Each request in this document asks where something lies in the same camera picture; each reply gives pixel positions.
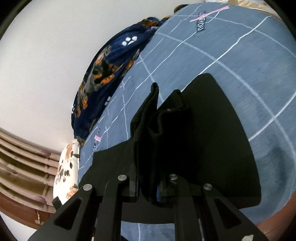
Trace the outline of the white floral pillow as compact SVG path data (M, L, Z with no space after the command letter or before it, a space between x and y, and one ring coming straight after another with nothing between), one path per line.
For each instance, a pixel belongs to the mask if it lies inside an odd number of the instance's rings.
M65 204L78 191L80 147L76 139L62 151L53 186L53 198Z

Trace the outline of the navy dog print blanket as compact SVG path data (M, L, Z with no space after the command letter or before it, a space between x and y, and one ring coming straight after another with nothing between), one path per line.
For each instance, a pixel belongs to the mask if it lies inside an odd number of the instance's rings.
M140 52L168 19L143 19L114 35L96 53L78 88L71 113L74 138L80 145L86 142Z

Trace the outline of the brown striped curtain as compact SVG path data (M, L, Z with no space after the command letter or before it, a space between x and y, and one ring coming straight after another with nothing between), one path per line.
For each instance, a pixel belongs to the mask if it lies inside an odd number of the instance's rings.
M60 154L1 129L1 212L39 228L55 212L53 186Z

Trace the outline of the black pants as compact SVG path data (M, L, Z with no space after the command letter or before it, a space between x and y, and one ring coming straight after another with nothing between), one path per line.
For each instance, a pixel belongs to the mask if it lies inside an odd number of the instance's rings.
M139 201L124 204L126 222L172 223L174 199L160 187L169 176L186 178L194 193L206 183L237 208L257 206L261 186L255 158L243 126L223 90L209 74L197 76L183 91L157 104L151 91L130 123L130 138L94 154L80 186L91 184L99 196L118 174L135 171Z

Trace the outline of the blue grid bed sheet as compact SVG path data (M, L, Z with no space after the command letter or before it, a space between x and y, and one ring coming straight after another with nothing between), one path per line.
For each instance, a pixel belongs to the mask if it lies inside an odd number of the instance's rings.
M153 82L163 101L202 73L233 104L255 156L262 202L243 213L269 240L283 240L295 216L295 40L281 21L253 9L192 4L166 21L108 100L80 152L78 176L94 152L129 138Z

